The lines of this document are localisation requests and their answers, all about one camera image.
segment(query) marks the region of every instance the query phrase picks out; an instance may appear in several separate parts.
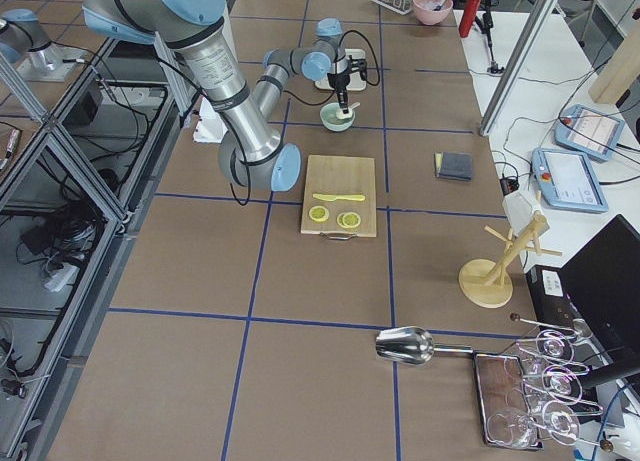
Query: cutting board handle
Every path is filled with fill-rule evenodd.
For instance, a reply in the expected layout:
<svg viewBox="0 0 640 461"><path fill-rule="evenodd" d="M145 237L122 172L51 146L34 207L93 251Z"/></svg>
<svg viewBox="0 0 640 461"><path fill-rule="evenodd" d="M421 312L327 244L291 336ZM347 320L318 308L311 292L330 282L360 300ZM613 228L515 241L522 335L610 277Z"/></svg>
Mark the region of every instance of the cutting board handle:
<svg viewBox="0 0 640 461"><path fill-rule="evenodd" d="M358 237L356 233L320 233L320 236L332 241L349 241L351 238Z"/></svg>

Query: touchscreen display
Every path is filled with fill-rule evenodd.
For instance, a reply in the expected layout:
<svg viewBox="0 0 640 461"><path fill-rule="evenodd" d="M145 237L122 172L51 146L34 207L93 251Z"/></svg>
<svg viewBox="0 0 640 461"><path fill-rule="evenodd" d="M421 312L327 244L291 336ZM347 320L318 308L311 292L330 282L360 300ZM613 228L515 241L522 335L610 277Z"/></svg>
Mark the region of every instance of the touchscreen display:
<svg viewBox="0 0 640 461"><path fill-rule="evenodd" d="M598 205L600 199L593 187L582 157L571 153L545 153L556 195L566 203Z"/></svg>

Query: light green bowl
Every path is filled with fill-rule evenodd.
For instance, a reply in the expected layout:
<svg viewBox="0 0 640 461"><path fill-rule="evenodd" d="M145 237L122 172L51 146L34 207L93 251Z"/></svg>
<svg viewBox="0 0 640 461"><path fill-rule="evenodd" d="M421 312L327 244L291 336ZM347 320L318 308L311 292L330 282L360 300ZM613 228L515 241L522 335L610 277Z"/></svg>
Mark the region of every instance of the light green bowl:
<svg viewBox="0 0 640 461"><path fill-rule="evenodd" d="M325 104L320 110L320 119L322 120L322 124L329 131L335 131L339 133L340 131L344 131L345 129L349 129L353 124L353 121L356 119L355 110L353 112L353 116L348 119L338 119L336 116L336 111L340 108L338 103L329 103Z"/></svg>

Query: white table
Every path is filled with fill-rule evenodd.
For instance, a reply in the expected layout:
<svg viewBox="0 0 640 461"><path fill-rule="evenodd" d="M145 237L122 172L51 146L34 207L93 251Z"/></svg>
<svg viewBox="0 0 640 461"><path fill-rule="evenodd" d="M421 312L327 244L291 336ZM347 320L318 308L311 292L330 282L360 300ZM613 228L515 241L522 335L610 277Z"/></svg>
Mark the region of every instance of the white table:
<svg viewBox="0 0 640 461"><path fill-rule="evenodd" d="M494 53L500 66L506 65L513 47L520 36L528 14L526 13L492 13L494 29L492 30ZM459 22L462 12L455 13ZM486 38L476 26L469 36L462 40L470 70L486 73L489 66L489 51ZM541 35L531 49L525 67L520 73L521 78L560 82L577 78L591 70L591 64L571 34L564 19L560 15L552 15L546 22ZM486 74L474 74L473 84L478 98L481 112L484 114L489 100L498 84L498 78ZM591 106L605 113L617 113L619 110L612 105L595 104L588 94L589 87L596 79L591 76L578 90L569 106L580 103ZM503 145L507 131L518 117L527 117L539 121L550 121L557 117L558 112L578 86L578 81L559 86L541 84L524 79L518 80L509 97L505 109L500 113L498 121L489 133L491 148L503 152L506 160L515 165L520 174L527 173L527 163L504 151ZM553 133L548 133L552 123L537 124L530 121L518 121L512 128L507 147L526 159L531 158L531 151L539 146L554 147ZM625 127L620 143L639 147L635 136ZM625 154L640 161L640 155L625 150ZM496 161L504 158L494 153ZM615 181L630 178L640 174L640 166L633 164L617 154L606 163L592 163L600 181ZM503 166L496 166L498 173L502 173ZM506 175L513 174L509 167ZM527 178L520 178L521 188L527 187ZM534 180L531 180L532 192L537 190ZM629 222L640 231L640 179L630 183L603 186L604 196L609 204L609 211L603 214L587 214L553 209L543 201L545 215L551 226L542 238L542 245L548 249L562 251L562 256L537 256L531 253L525 270L534 264L562 266L587 241L589 241L616 214L623 214Z"/></svg>

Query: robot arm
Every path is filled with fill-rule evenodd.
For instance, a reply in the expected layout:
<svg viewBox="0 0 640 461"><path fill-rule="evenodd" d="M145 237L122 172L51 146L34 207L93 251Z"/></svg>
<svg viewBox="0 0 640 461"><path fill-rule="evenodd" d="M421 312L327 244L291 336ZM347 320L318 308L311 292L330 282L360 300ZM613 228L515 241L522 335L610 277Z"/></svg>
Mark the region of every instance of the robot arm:
<svg viewBox="0 0 640 461"><path fill-rule="evenodd" d="M0 15L0 52L10 63L16 63L28 52L33 67L55 71L62 64L60 49L28 9L12 9Z"/></svg>
<svg viewBox="0 0 640 461"><path fill-rule="evenodd" d="M152 44L157 32L182 55L229 128L218 155L225 176L242 186L287 191L298 178L300 152L284 144L266 118L289 77L300 72L313 81L327 74L340 77L346 109L349 63L336 44L341 31L334 27L313 48L268 53L265 74L252 95L222 36L225 5L226 0L85 0L83 10L87 25L106 36ZM331 73L336 67L345 73Z"/></svg>

